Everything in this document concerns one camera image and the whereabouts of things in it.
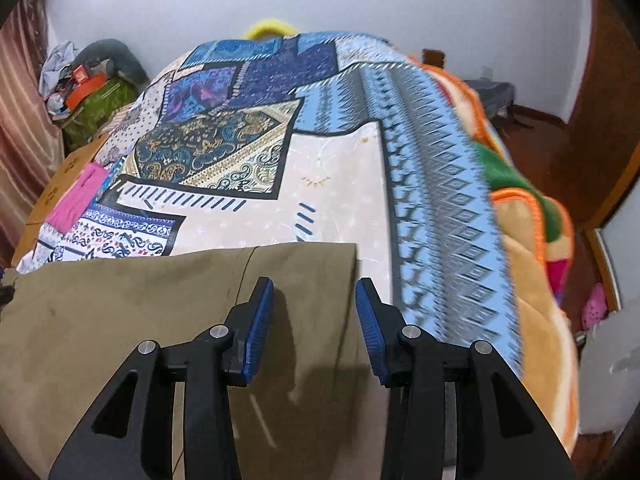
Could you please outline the olive green pants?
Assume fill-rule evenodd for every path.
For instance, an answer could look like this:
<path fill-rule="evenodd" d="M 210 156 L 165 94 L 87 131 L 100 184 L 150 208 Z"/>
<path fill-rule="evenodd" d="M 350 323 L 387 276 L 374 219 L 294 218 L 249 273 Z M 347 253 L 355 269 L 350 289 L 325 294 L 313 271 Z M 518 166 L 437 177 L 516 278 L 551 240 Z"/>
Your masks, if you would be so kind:
<path fill-rule="evenodd" d="M 257 375 L 230 392 L 247 479 L 375 479 L 387 392 L 352 300 L 352 244 L 290 243 L 181 256 L 49 263 L 14 278 L 1 310 L 1 426 L 38 478 L 138 344 L 192 340 L 271 278 Z"/>

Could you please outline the white mini fridge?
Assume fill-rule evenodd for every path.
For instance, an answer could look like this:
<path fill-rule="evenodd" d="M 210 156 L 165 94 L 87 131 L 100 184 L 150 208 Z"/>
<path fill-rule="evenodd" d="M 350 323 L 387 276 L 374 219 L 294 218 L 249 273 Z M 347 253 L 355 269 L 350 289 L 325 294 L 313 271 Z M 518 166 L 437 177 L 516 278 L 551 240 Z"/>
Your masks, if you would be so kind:
<path fill-rule="evenodd" d="M 579 432 L 622 430 L 639 403 L 639 301 L 587 334 L 579 361 Z"/>

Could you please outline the pink slipper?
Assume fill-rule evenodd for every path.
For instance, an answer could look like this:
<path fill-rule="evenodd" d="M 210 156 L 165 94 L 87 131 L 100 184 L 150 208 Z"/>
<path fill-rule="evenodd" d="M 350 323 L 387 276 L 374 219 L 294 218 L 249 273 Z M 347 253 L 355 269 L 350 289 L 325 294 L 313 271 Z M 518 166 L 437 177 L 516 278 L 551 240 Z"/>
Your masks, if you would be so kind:
<path fill-rule="evenodd" d="M 584 307 L 582 308 L 583 330 L 591 330 L 608 316 L 608 305 L 606 304 L 605 289 L 601 283 L 593 286 Z"/>

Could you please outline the orange fleece blanket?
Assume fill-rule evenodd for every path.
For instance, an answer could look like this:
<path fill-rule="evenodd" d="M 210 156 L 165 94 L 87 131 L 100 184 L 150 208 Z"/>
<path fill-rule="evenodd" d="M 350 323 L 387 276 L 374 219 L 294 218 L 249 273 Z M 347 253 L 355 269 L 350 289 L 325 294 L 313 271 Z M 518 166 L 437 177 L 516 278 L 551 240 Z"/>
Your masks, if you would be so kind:
<path fill-rule="evenodd" d="M 420 67 L 435 78 L 480 154 L 518 306 L 522 381 L 571 453 L 579 429 L 578 359 L 559 302 L 574 257 L 572 220 L 515 167 L 478 94 L 442 68 Z"/>

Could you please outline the pink garment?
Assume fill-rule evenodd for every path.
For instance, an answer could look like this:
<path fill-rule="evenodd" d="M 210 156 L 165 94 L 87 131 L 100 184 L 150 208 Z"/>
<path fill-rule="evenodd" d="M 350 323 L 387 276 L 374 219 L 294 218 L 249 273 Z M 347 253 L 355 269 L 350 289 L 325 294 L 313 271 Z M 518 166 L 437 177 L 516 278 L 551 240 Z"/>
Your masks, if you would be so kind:
<path fill-rule="evenodd" d="M 107 176 L 108 171 L 103 166 L 89 162 L 47 215 L 47 224 L 66 234 L 89 207 Z"/>

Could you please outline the striped brown curtain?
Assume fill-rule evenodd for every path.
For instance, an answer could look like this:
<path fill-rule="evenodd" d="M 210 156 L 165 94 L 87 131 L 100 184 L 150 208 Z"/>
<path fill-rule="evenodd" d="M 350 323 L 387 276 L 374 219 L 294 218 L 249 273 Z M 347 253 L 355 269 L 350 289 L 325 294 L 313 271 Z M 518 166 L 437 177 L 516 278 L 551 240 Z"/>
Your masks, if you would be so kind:
<path fill-rule="evenodd" d="M 61 130 L 40 96 L 46 0 L 18 0 L 1 27 L 1 264 L 7 266 L 38 197 L 64 159 Z"/>

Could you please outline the brown wooden door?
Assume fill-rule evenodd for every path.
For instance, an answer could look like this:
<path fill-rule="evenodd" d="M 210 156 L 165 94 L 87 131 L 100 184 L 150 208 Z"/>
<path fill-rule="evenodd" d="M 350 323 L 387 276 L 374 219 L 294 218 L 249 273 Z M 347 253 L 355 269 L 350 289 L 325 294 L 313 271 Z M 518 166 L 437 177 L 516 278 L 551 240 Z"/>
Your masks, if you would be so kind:
<path fill-rule="evenodd" d="M 574 219 L 603 226 L 639 179 L 639 46 L 611 0 L 591 0 L 584 76 L 568 132 Z"/>

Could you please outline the green storage box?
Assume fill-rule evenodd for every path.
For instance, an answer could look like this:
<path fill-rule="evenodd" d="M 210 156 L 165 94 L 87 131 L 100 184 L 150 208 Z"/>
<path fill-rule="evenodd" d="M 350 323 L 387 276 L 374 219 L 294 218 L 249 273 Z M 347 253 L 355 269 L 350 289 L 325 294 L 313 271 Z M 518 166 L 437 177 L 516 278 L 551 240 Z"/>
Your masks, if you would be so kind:
<path fill-rule="evenodd" d="M 63 133 L 65 154 L 88 144 L 104 124 L 124 106 L 134 102 L 138 92 L 129 82 L 114 77 L 85 97 L 58 126 Z"/>

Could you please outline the grey bag on floor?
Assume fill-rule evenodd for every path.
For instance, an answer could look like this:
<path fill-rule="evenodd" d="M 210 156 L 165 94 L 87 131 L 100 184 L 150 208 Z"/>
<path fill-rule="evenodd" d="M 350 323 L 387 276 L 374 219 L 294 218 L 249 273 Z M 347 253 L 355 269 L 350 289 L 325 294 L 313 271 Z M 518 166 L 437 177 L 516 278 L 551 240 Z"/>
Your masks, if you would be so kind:
<path fill-rule="evenodd" d="M 477 93 L 489 120 L 512 115 L 516 93 L 514 84 L 486 78 L 468 79 L 465 83 Z"/>

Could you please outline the blue patchwork bed quilt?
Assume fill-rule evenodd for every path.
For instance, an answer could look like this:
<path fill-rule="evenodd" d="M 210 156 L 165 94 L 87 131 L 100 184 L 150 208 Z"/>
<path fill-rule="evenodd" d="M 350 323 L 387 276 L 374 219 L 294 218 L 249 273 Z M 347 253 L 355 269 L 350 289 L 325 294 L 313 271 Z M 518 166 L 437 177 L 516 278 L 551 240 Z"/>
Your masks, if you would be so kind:
<path fill-rule="evenodd" d="M 289 242 L 350 243 L 359 270 L 439 340 L 524 370 L 480 148 L 454 95 L 386 41 L 310 32 L 201 44 L 108 127 L 70 232 L 18 270 Z"/>

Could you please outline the orange box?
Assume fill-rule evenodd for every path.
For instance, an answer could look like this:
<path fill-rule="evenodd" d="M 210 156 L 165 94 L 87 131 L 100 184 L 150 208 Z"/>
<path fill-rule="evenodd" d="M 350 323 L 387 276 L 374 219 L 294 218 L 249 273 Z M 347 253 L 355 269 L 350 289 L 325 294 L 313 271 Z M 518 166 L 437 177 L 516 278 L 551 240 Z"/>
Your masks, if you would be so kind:
<path fill-rule="evenodd" d="M 99 74 L 87 79 L 82 84 L 78 84 L 65 100 L 66 107 L 69 110 L 74 110 L 87 96 L 98 91 L 106 82 L 106 77 L 103 74 Z"/>

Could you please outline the grey neck pillow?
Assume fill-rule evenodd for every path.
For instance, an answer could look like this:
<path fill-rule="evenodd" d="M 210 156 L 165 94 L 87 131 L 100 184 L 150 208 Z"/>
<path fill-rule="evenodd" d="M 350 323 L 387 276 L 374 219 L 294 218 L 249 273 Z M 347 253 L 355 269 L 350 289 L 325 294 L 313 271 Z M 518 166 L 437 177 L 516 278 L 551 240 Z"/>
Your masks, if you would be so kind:
<path fill-rule="evenodd" d="M 140 87 L 149 83 L 149 76 L 126 44 L 112 38 L 88 44 L 76 55 L 70 68 L 76 70 L 79 65 L 89 66 L 93 62 L 100 64 L 105 60 L 111 60 L 115 73 L 130 84 Z"/>

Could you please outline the grey crumpled cloth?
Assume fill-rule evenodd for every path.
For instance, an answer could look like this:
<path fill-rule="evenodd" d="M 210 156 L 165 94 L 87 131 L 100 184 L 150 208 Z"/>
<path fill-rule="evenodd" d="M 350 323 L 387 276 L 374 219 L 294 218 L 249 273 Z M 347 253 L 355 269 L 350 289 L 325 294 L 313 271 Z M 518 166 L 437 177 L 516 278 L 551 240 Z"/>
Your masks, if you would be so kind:
<path fill-rule="evenodd" d="M 68 40 L 61 42 L 51 50 L 40 70 L 38 84 L 40 96 L 43 98 L 50 96 L 60 80 L 60 73 L 66 66 L 74 62 L 77 53 L 78 49 L 73 41 Z"/>

